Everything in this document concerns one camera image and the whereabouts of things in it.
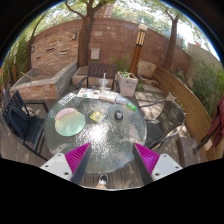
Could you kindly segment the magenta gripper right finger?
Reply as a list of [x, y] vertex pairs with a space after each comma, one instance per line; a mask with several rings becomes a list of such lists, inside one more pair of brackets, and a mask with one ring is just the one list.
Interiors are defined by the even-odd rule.
[[159, 155], [137, 143], [133, 144], [133, 154], [144, 185], [182, 169], [168, 154]]

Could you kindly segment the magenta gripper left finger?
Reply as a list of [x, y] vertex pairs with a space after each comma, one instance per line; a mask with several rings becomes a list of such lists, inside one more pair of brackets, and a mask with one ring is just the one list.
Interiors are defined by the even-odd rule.
[[41, 169], [79, 185], [91, 152], [91, 144], [87, 143], [66, 154], [57, 153], [42, 165]]

